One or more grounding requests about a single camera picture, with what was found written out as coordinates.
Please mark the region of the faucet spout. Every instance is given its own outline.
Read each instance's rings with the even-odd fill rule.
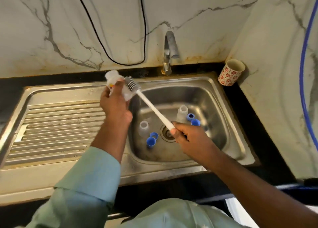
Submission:
[[[161,70],[164,75],[170,75],[172,72],[170,57],[173,59],[179,58],[179,50],[176,43],[175,35],[172,31],[167,31],[164,38],[163,67]]]

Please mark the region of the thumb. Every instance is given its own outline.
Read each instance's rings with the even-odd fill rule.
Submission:
[[[113,90],[113,95],[121,95],[122,88],[124,86],[123,81],[117,81],[116,84],[114,85],[114,90]]]
[[[173,128],[170,130],[170,133],[173,135],[173,137],[176,139],[176,143],[184,143],[184,142],[187,142],[188,140],[185,138],[184,134],[179,131],[178,129],[176,128]]]

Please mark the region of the drain strainer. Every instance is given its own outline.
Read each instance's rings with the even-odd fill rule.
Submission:
[[[175,138],[173,137],[173,135],[170,133],[169,129],[163,125],[160,129],[160,135],[163,138],[163,140],[169,142],[169,143],[173,143],[175,142]]]

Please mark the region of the white marble wall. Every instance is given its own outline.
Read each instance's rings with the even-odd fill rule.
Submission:
[[[315,0],[258,0],[228,59],[248,71],[241,89],[296,178],[318,177],[318,152],[300,103],[299,66]],[[318,136],[318,13],[305,60],[305,97]]]
[[[143,58],[140,0],[83,0],[116,61]],[[147,60],[160,66],[166,31],[173,64],[224,61],[257,0],[144,0]],[[79,0],[0,0],[0,77],[120,69],[103,52]]]

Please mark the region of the shirt cuff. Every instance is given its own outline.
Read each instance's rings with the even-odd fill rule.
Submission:
[[[120,164],[112,155],[89,147],[55,188],[74,190],[114,203],[120,174]]]

